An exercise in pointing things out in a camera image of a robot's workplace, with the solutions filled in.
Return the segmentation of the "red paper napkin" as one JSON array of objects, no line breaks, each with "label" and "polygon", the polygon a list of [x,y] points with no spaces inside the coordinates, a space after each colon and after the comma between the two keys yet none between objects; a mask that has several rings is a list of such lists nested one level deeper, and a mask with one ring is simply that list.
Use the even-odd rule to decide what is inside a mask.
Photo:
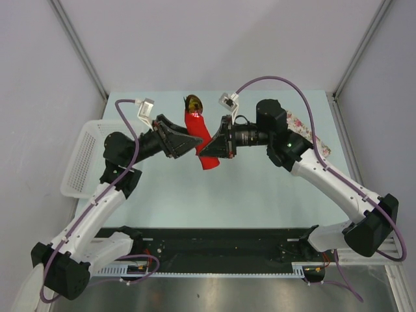
[{"label": "red paper napkin", "polygon": [[212,137],[206,127],[203,116],[196,112],[185,112],[185,125],[189,135],[202,139],[202,143],[196,146],[196,155],[198,156],[203,170],[211,170],[220,165],[216,157],[202,157],[200,151],[210,143]]}]

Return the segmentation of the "iridescent spoon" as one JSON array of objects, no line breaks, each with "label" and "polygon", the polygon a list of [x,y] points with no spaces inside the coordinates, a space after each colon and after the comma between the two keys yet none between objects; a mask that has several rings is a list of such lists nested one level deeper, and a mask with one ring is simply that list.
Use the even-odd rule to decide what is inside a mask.
[{"label": "iridescent spoon", "polygon": [[189,94],[183,98],[185,104],[185,113],[190,114],[193,117],[201,117],[203,113],[203,104],[201,99],[194,95]]}]

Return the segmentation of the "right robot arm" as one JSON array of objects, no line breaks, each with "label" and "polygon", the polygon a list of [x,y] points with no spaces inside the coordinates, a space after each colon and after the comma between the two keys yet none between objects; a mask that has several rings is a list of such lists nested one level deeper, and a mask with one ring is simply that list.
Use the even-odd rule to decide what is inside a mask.
[{"label": "right robot arm", "polygon": [[238,147],[266,146],[275,166],[310,182],[337,204],[348,221],[308,229],[300,239],[304,259],[314,261],[323,252],[338,248],[350,248],[363,257],[377,253],[393,231],[390,223],[397,219],[398,200],[391,194],[369,191],[326,162],[310,141],[289,129],[287,112],[279,101],[261,100],[255,111],[254,123],[232,123],[230,115],[223,116],[200,155],[231,159]]}]

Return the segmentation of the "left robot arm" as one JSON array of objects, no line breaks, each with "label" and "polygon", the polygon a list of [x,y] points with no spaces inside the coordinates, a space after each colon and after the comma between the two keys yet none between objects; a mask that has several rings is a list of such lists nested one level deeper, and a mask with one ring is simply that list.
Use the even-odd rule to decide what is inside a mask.
[{"label": "left robot arm", "polygon": [[105,169],[79,217],[49,244],[39,242],[31,250],[32,264],[44,267],[41,286],[58,296],[74,300],[86,289],[95,270],[119,258],[135,260],[143,254],[140,235],[126,227],[92,244],[102,225],[136,189],[142,171],[134,165],[159,152],[177,159],[203,142],[162,114],[146,133],[138,135],[130,124],[126,127],[129,135],[115,131],[105,138]]}]

